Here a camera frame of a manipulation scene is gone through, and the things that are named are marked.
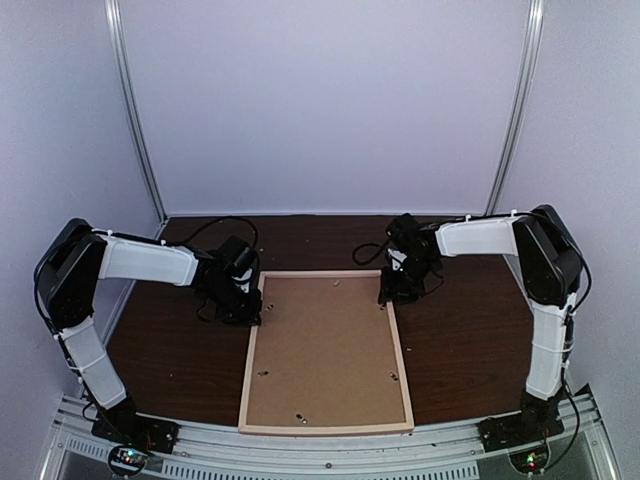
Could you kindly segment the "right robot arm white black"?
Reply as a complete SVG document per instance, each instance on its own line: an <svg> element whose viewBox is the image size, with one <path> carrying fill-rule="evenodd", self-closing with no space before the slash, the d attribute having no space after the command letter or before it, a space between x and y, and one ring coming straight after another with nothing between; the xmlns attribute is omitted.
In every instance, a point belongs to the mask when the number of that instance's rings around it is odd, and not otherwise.
<svg viewBox="0 0 640 480"><path fill-rule="evenodd" d="M425 279L441 269L444 258L516 258L534 318L525 392L548 401L560 391L573 349L574 315L590 293L593 279L580 248L552 206L432 223L403 214L387 226L386 237L382 248L389 263L381 272L381 304L413 303L426 296Z"/></svg>

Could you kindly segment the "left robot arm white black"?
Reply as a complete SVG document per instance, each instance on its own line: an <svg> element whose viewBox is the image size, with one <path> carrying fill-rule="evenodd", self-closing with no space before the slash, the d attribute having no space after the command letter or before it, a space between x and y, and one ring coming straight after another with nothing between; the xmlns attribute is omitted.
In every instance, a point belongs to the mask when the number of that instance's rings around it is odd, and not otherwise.
<svg viewBox="0 0 640 480"><path fill-rule="evenodd" d="M256 246L256 241L231 235L219 247L201 250L190 240L167 242L99 230L73 218L39 260L33 273L36 309L70 370L107 411L104 425L121 443L137 442L144 424L126 408L130 396L95 328L98 283L125 279L190 288L204 304L214 305L215 320L258 326L262 294Z"/></svg>

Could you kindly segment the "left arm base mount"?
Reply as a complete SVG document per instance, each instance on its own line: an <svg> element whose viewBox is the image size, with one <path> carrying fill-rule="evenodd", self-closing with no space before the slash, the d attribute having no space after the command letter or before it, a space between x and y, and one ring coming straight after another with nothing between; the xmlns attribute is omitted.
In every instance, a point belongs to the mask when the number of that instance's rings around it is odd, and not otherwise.
<svg viewBox="0 0 640 480"><path fill-rule="evenodd" d="M173 421L142 416L131 397L112 408L97 405L91 433L98 438L134 447L144 453L171 454L179 425Z"/></svg>

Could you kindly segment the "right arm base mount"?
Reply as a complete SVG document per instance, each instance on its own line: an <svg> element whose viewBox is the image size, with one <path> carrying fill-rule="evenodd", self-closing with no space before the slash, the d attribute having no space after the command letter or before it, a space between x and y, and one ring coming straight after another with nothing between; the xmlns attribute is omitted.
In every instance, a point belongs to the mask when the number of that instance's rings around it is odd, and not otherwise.
<svg viewBox="0 0 640 480"><path fill-rule="evenodd" d="M486 452L542 441L564 432L558 405L562 394L542 400L523 391L520 410L502 417L489 417L477 424Z"/></svg>

